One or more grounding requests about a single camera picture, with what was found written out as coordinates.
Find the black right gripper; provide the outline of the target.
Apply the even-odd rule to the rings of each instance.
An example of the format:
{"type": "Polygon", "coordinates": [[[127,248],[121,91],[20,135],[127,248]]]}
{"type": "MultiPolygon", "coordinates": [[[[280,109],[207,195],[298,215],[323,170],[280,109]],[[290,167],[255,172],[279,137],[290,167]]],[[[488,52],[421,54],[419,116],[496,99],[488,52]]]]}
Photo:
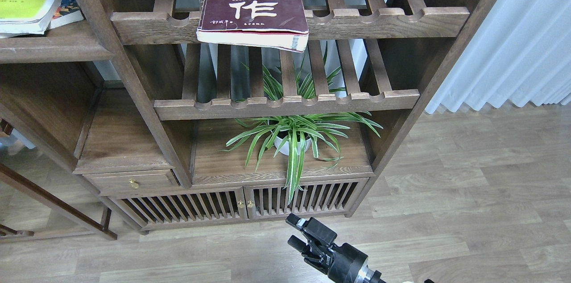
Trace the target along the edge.
{"type": "Polygon", "coordinates": [[[292,235],[287,244],[304,257],[304,261],[335,283],[379,283],[379,271],[368,266],[368,255],[354,246],[334,244],[337,233],[316,218],[306,220],[291,213],[286,223],[306,237],[308,242],[292,235]]]}

